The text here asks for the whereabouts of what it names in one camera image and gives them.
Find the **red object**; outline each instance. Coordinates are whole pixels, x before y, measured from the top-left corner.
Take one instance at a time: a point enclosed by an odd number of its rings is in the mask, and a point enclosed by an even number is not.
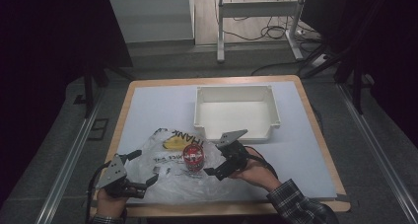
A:
[[[198,144],[187,145],[183,150],[184,164],[190,172],[198,172],[205,164],[203,148]]]

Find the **white desk frame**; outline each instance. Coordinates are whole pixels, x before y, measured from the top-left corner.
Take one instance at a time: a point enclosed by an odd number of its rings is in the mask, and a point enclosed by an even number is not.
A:
[[[250,2],[250,3],[218,3],[218,62],[225,61],[224,19],[245,17],[293,16],[290,30],[286,31],[286,38],[292,48],[296,60],[302,60],[302,54],[295,42],[295,31],[301,17],[305,0],[281,2]]]

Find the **plastic bag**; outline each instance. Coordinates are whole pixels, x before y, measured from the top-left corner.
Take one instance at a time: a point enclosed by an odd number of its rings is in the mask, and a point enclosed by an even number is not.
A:
[[[170,139],[173,141],[175,137],[181,137],[185,144],[193,142],[202,146],[203,168],[217,168],[225,162],[215,144],[199,135],[160,128],[143,146],[138,147],[142,150],[142,155],[126,162],[128,179],[135,183],[145,183],[158,173],[157,182],[149,187],[145,194],[149,201],[155,203],[179,204],[223,200],[234,189],[237,181],[224,179],[220,182],[216,177],[208,176],[203,169],[199,172],[189,172],[182,158],[180,142],[167,142]]]

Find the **plaid shirt sleeve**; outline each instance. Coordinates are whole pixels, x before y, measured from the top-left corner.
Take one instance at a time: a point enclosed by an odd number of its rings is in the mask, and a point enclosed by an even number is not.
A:
[[[267,194],[280,216],[293,224],[326,223],[325,207],[305,197],[292,180]]]
[[[123,218],[111,218],[96,214],[91,222],[92,224],[123,224]]]

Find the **gray carpet floor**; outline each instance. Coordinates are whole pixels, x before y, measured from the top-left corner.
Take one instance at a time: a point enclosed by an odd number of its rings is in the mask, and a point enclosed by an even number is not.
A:
[[[255,75],[295,74],[298,64],[286,44],[227,46],[226,62],[216,62],[213,46],[131,47],[133,68],[126,72],[138,79],[204,78]],[[337,213],[340,223],[409,223],[393,191],[388,185],[352,115],[333,83],[335,68],[327,69],[311,79],[303,80],[305,90],[334,160],[352,208]],[[97,119],[108,119],[102,140],[88,139],[71,175],[64,195],[51,223],[82,223],[85,215],[85,193],[94,170],[105,161],[105,155],[116,126],[129,81],[106,71],[109,85],[104,88]],[[35,223],[59,169],[84,121],[84,105],[75,105],[84,95],[83,80],[67,88],[66,102],[43,141],[38,153],[0,211],[0,223]],[[409,191],[418,197],[418,151],[402,131],[362,90],[365,118],[381,143],[390,162]],[[97,138],[92,131],[90,138]],[[129,219],[128,223],[137,223]]]

